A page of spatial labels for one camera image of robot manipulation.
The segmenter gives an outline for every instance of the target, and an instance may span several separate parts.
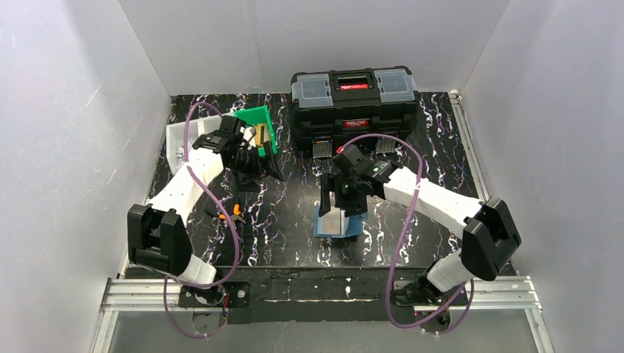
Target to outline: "red logo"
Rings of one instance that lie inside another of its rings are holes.
[[[369,124],[369,119],[346,120],[342,122],[342,126],[344,127],[360,127],[360,126],[367,126],[368,124]]]

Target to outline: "metal frame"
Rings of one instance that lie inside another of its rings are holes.
[[[461,107],[459,91],[449,92],[453,113],[459,128],[460,136],[466,150],[472,178],[477,185],[479,198],[489,198],[489,192],[483,180],[481,167],[472,145],[470,130]],[[124,264],[127,265],[127,254]],[[122,311],[160,312],[163,306],[163,285],[161,279],[123,279],[125,268],[120,271],[122,279],[108,282],[102,306],[96,337],[91,351],[93,353],[108,352],[117,323],[118,313]],[[193,311],[206,313],[221,311],[220,308],[181,308],[177,306],[180,286],[173,280],[167,284],[167,304],[171,311]],[[450,310],[463,310],[464,306],[451,306]],[[431,306],[414,307],[417,311],[435,310]],[[475,297],[471,310],[524,310],[531,328],[533,339],[539,353],[551,353],[548,332],[542,318],[542,306],[530,277],[498,277],[493,282],[475,280]]]

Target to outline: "green box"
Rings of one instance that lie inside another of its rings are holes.
[[[262,107],[249,108],[244,110],[236,110],[234,112],[236,118],[241,119],[247,125],[266,124],[269,128],[269,138],[273,145],[273,153],[277,153],[277,140],[275,139],[275,131],[273,130],[273,124],[271,124],[271,116],[269,115],[269,108],[266,105]],[[260,157],[266,156],[264,153],[264,147],[258,146],[258,154]]]

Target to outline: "toolbox lid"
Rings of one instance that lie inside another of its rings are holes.
[[[292,84],[291,90],[292,99],[299,99],[301,108],[333,106],[328,74],[297,76],[297,81]]]
[[[377,79],[382,103],[390,101],[413,101],[416,83],[404,68],[373,71]]]

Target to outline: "pliers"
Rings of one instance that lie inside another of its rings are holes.
[[[234,212],[230,216],[230,218],[234,222],[239,221],[242,224],[245,224],[245,220],[241,217],[241,206],[239,204],[234,205]],[[222,219],[225,221],[225,215],[219,215],[219,219]]]

